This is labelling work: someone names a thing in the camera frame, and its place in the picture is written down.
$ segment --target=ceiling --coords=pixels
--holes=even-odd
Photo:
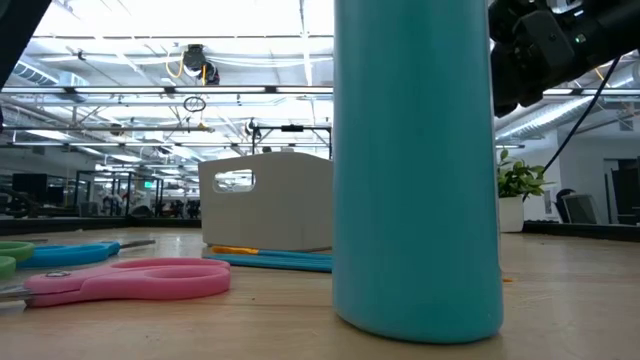
[[[206,55],[215,59],[220,85],[332,86],[333,29],[333,1],[330,0],[54,0],[22,60],[54,78],[68,72],[91,86],[194,86],[198,85],[196,79],[184,72],[174,78],[166,67],[168,63],[173,73],[178,72],[180,54],[186,46],[203,44]],[[637,58],[629,56],[622,64],[634,61]],[[591,72],[563,86],[586,87],[597,81],[597,74]],[[34,86],[15,75],[7,85]],[[68,126],[80,121],[81,126],[162,126],[167,130],[156,132],[153,137],[164,142],[247,143],[250,138],[245,126],[251,119],[262,126],[331,126],[333,123],[331,96],[210,94],[202,97],[207,102],[206,109],[194,114],[182,106],[185,98],[92,95],[76,107],[74,117],[73,107],[68,102],[67,106],[59,106],[59,99],[55,97],[14,97],[52,114],[54,120],[49,121],[50,125]],[[118,102],[122,101],[132,104],[121,106]],[[526,111],[516,113],[509,121],[518,121],[526,114]],[[43,119],[13,119],[17,125],[33,125],[31,120]],[[188,131],[198,124],[211,131]],[[592,134],[602,131],[594,130]],[[90,132],[71,135],[81,140],[107,142],[148,141],[145,136],[151,136],[140,132],[118,137]],[[22,136],[19,135],[18,140],[32,139],[32,135]],[[329,142],[327,132],[274,131],[262,141],[263,145],[269,142],[311,144],[296,151],[329,158],[329,149],[325,146]],[[190,151],[208,160],[240,156],[248,149],[240,150],[198,147]],[[168,161],[157,157],[157,149],[136,152],[145,160]],[[182,163],[181,156],[175,156],[177,163]],[[185,157],[187,163],[194,161],[182,156]]]

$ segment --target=desk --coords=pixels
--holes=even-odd
[[[154,238],[110,261],[199,256],[199,229],[39,234],[49,243]],[[638,359],[640,245],[505,235],[505,324],[462,346],[363,333],[331,308],[328,274],[234,268],[232,290],[176,302],[102,301],[23,312],[0,304],[2,360],[126,359]],[[37,271],[20,271],[17,283]]]

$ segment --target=fluorescent light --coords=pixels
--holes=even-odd
[[[172,168],[177,168],[178,164],[167,164],[167,165],[145,165],[145,167],[148,167],[150,169],[172,169]]]
[[[164,81],[164,82],[168,82],[168,83],[169,83],[169,84],[171,84],[172,86],[176,86],[176,85],[178,85],[178,84],[176,84],[173,80],[171,80],[171,79],[169,79],[169,78],[162,78],[162,79],[160,79],[160,80],[162,80],[162,81]]]
[[[15,146],[65,146],[63,143],[54,143],[54,142],[18,142],[18,143],[9,143]]]
[[[625,80],[620,81],[619,83],[615,83],[615,84],[611,85],[611,87],[618,88],[618,87],[627,85],[628,83],[634,82],[634,81],[635,81],[635,78],[633,76],[629,76]]]
[[[182,143],[180,145],[183,147],[231,147],[231,143]]]
[[[110,147],[120,146],[119,143],[71,143],[69,145],[71,146],[110,146]]]
[[[77,87],[78,94],[164,94],[161,87]]]
[[[496,149],[524,149],[524,145],[496,145]]]
[[[125,161],[125,162],[138,162],[138,161],[142,161],[142,159],[140,159],[139,157],[136,156],[131,156],[131,155],[109,155],[114,159],[118,159],[120,161]]]
[[[7,86],[1,90],[3,94],[64,94],[60,87],[18,87]]]
[[[595,89],[584,89],[582,90],[583,95],[595,95],[598,90]],[[604,89],[602,90],[602,96],[612,96],[612,95],[626,95],[626,96],[637,96],[640,95],[640,89]]]
[[[573,89],[549,89],[544,92],[545,95],[569,95]]]
[[[180,170],[175,169],[161,169],[161,172],[169,175],[180,175]]]
[[[173,146],[173,144],[163,144],[163,143],[124,143],[125,146],[131,147],[144,147],[144,146]]]
[[[82,150],[82,151],[84,151],[86,153],[89,153],[91,155],[96,155],[96,156],[103,156],[104,155],[100,151],[89,149],[89,148],[86,148],[86,147],[83,147],[83,146],[78,147],[78,149],[80,149],[80,150]]]
[[[38,135],[42,137],[46,137],[48,139],[53,140],[69,140],[73,139],[72,137],[61,133],[60,131],[51,131],[51,130],[27,130],[29,134]]]
[[[276,92],[281,94],[333,94],[333,88],[323,86],[287,86],[277,87]]]
[[[264,86],[187,86],[175,88],[177,93],[183,94],[246,94],[264,93]]]

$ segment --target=scissors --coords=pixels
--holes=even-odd
[[[333,264],[332,256],[325,254],[228,246],[214,246],[211,250],[213,250],[216,255],[205,256],[205,258],[226,261],[236,266],[330,273]]]
[[[24,261],[18,260],[18,268],[58,267],[91,264],[107,260],[121,249],[155,244],[155,240],[133,241],[127,244],[104,242],[86,245],[50,245],[38,246],[33,256]]]
[[[0,301],[46,307],[105,299],[193,299],[229,290],[229,268],[224,261],[155,258],[54,271],[32,276],[22,286],[0,288]]]
[[[10,278],[16,270],[16,261],[33,256],[35,245],[26,242],[0,242],[0,279]]]

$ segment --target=monitor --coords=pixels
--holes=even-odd
[[[562,197],[570,224],[600,224],[593,196],[586,194]]]
[[[47,201],[47,174],[13,174],[13,190],[27,193],[39,203]]]
[[[47,188],[47,202],[49,204],[62,204],[64,202],[64,187],[49,186]]]

